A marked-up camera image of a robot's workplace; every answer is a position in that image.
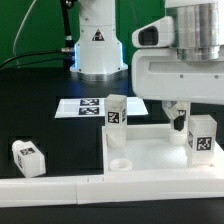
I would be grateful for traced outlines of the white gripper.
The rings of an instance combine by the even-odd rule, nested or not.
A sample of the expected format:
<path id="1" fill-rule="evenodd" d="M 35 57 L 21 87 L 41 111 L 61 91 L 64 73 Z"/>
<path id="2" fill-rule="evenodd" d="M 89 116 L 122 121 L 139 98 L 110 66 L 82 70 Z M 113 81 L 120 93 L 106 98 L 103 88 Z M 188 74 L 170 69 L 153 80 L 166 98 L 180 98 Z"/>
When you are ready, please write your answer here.
<path id="1" fill-rule="evenodd" d="M 187 62 L 170 48 L 140 49 L 132 58 L 132 88 L 142 99 L 161 100 L 171 129 L 182 131 L 182 102 L 224 105 L 224 50 L 217 60 Z"/>

